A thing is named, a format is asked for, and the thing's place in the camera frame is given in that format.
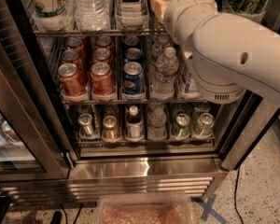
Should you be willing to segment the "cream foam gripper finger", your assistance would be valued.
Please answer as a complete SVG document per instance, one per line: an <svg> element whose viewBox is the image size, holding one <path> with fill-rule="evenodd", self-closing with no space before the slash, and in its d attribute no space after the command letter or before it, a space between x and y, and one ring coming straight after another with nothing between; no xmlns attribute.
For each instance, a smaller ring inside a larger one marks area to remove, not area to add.
<svg viewBox="0 0 280 224"><path fill-rule="evenodd" d="M164 24L164 13L172 0L149 0L151 10L160 24Z"/></svg>

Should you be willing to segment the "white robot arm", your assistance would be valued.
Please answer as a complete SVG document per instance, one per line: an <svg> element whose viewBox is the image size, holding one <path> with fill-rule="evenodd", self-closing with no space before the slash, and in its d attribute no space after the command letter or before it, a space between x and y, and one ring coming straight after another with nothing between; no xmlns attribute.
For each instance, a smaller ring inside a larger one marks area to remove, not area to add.
<svg viewBox="0 0 280 224"><path fill-rule="evenodd" d="M280 35L247 18L219 13L214 0L150 0L180 46L199 93L216 104L249 90L280 108Z"/></svg>

